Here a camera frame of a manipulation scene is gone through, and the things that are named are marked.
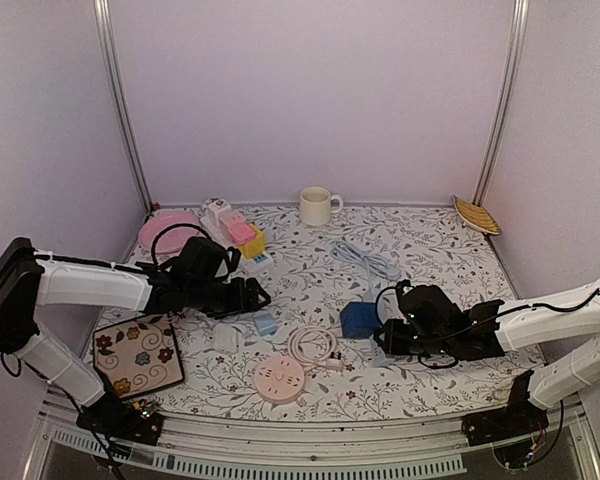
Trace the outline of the white plug adapter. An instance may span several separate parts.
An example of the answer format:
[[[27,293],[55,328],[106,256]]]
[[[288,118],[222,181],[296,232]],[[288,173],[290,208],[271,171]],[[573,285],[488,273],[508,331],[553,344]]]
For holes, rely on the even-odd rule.
[[[226,355],[236,354],[241,346],[242,336],[238,329],[218,324],[213,330],[213,349]]]

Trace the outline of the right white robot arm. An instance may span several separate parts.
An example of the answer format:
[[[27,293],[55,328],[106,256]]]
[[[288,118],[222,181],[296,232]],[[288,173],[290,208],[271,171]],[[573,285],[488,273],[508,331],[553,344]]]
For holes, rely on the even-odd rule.
[[[460,309],[437,286],[393,288],[400,317],[382,321],[375,343],[387,354],[455,363],[502,357],[530,345],[588,336],[558,361],[512,381],[497,427],[517,436],[547,410],[600,380],[600,278],[579,288],[526,300],[491,300]]]

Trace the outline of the light blue plug adapter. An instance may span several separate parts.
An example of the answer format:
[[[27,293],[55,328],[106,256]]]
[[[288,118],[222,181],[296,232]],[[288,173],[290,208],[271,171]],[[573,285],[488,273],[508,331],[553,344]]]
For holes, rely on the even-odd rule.
[[[253,318],[253,322],[261,337],[274,335],[278,329],[275,318],[268,312],[261,312]]]

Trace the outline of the light blue power strip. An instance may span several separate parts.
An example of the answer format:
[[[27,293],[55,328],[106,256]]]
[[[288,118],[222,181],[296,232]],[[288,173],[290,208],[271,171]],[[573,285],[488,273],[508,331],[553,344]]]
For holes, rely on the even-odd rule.
[[[376,331],[382,326],[382,319],[378,314],[377,300],[378,293],[372,288],[363,294],[362,319],[360,320],[360,329],[370,343],[371,364],[374,368],[379,368],[386,362],[386,355],[376,339]]]

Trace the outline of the dark blue cube adapter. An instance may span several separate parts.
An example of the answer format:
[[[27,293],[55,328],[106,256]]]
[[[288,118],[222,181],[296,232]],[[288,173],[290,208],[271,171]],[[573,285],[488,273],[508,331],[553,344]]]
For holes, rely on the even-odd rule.
[[[371,302],[350,302],[340,312],[342,337],[362,340],[380,328],[376,306]]]

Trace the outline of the pink round socket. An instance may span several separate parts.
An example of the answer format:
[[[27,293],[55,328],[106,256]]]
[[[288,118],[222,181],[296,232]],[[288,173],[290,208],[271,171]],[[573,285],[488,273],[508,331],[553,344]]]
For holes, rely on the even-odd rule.
[[[265,401],[273,405],[289,404],[304,390],[305,370],[290,356],[274,355],[256,367],[253,384]]]

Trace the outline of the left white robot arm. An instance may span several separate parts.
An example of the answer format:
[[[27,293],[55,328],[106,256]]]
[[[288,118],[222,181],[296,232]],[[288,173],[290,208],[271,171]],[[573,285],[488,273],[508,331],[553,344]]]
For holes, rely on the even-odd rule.
[[[176,256],[134,265],[56,255],[13,239],[0,256],[0,353],[13,355],[76,403],[108,434],[128,426],[112,386],[80,360],[46,324],[45,316],[117,308],[141,314],[196,310],[212,319],[256,312],[270,295],[254,278],[239,277],[241,253],[190,238]]]

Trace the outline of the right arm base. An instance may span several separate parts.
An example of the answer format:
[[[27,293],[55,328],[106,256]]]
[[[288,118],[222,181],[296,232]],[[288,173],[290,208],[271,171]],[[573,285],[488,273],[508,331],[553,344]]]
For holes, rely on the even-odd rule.
[[[539,440],[534,434],[542,437],[548,426],[546,411],[527,401],[467,414],[461,420],[461,431],[471,447],[526,436],[527,440],[521,445],[505,445],[494,450],[496,460],[514,470],[532,463],[539,448]]]

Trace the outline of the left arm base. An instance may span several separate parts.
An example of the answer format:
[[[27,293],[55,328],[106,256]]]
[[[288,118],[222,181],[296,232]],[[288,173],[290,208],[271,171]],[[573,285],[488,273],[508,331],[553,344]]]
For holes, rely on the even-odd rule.
[[[135,408],[117,396],[103,396],[93,405],[81,408],[76,425],[106,437],[156,446],[164,420],[162,414],[145,414],[143,407]]]

